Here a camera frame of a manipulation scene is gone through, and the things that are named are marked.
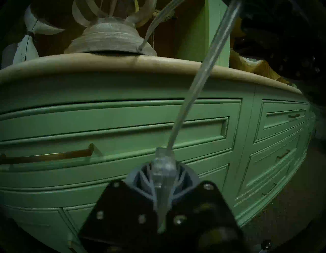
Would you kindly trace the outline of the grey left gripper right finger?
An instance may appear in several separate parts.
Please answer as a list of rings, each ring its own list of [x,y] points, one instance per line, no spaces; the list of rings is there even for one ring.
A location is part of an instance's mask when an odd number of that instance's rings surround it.
[[[177,163],[165,243],[244,243],[243,232],[216,184]]]

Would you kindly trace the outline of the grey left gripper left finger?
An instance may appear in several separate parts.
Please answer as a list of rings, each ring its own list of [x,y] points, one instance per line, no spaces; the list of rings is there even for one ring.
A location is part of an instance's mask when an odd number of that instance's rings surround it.
[[[161,246],[152,162],[111,181],[82,225],[82,246]]]

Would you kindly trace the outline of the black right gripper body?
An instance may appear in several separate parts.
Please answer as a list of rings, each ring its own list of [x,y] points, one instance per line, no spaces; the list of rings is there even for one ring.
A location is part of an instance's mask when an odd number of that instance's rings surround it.
[[[325,0],[244,0],[239,17],[235,52],[267,61],[284,79],[325,86]]]

